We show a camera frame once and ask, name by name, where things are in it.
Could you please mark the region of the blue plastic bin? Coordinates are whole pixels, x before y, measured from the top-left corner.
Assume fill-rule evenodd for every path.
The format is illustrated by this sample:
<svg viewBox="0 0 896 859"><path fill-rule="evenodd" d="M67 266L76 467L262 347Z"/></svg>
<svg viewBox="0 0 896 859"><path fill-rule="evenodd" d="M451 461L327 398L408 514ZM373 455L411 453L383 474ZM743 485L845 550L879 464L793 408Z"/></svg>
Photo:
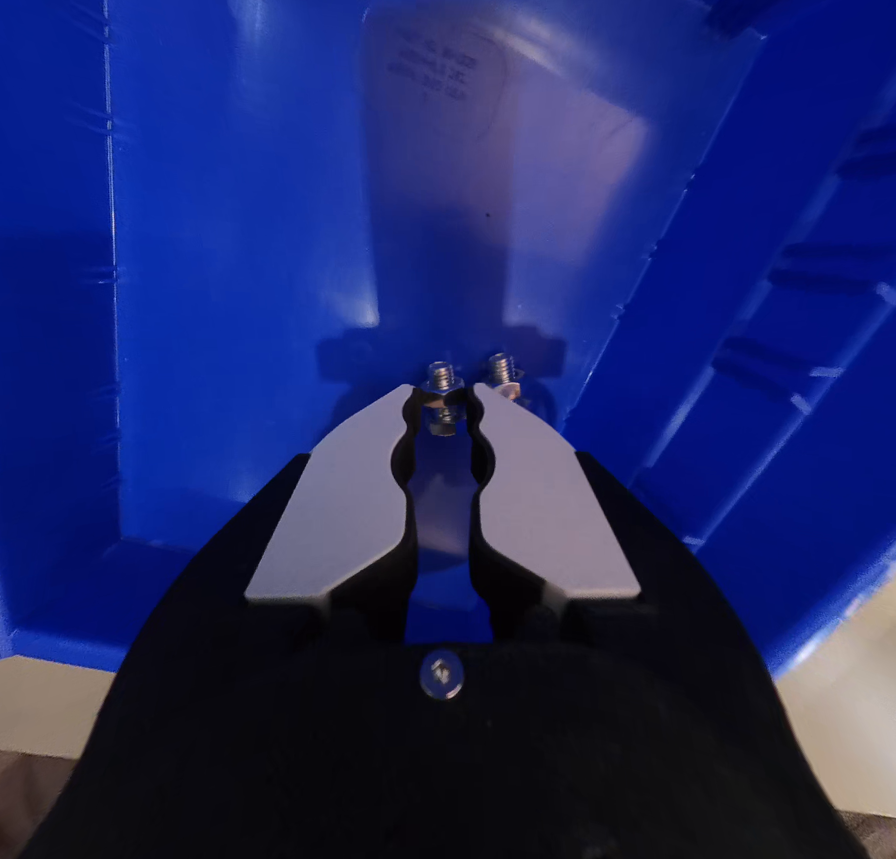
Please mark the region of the blue plastic bin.
<svg viewBox="0 0 896 859"><path fill-rule="evenodd" d="M894 0L2 0L2 658L506 351L770 670L894 574Z"/></svg>

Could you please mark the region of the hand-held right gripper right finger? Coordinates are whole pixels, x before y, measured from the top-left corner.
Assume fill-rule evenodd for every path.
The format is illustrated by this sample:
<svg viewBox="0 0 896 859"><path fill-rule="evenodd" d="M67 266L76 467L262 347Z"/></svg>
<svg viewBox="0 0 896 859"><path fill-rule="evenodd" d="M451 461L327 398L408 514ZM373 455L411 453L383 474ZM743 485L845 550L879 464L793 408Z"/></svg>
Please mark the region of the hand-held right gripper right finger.
<svg viewBox="0 0 896 859"><path fill-rule="evenodd" d="M574 447L496 389L468 390L469 574L495 641L533 609L561 622L575 603L626 607L641 584Z"/></svg>

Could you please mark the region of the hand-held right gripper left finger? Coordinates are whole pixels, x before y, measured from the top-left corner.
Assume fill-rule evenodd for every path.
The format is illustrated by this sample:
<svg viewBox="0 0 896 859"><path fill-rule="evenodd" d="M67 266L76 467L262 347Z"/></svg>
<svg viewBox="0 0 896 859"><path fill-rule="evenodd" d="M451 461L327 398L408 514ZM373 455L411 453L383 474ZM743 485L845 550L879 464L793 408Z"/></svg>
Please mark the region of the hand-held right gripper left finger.
<svg viewBox="0 0 896 859"><path fill-rule="evenodd" d="M409 482L420 389L398 386L311 451L245 589L249 604L351 611L371 635L403 641L419 575Z"/></svg>

